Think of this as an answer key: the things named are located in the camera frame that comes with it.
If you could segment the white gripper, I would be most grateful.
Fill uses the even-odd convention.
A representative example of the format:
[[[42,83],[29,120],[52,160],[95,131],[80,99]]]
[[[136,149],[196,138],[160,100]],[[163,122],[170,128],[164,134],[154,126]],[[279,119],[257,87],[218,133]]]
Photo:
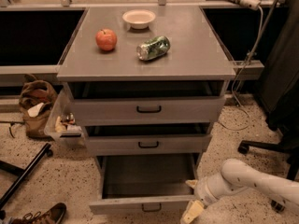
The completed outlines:
[[[205,206],[216,203],[225,191],[224,180],[220,175],[206,176],[200,180],[187,180],[186,185],[194,189],[194,195],[199,200],[188,202],[183,213],[180,224],[191,224],[199,217],[205,209]]]

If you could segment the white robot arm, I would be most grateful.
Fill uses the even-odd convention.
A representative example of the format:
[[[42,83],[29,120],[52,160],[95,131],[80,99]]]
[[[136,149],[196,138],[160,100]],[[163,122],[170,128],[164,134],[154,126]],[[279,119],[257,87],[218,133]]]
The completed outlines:
[[[260,172],[243,161],[228,159],[220,170],[199,180],[187,180],[194,199],[187,204],[180,224],[191,224],[205,208],[224,196],[232,196],[251,188],[274,200],[294,213],[299,212],[299,183]]]

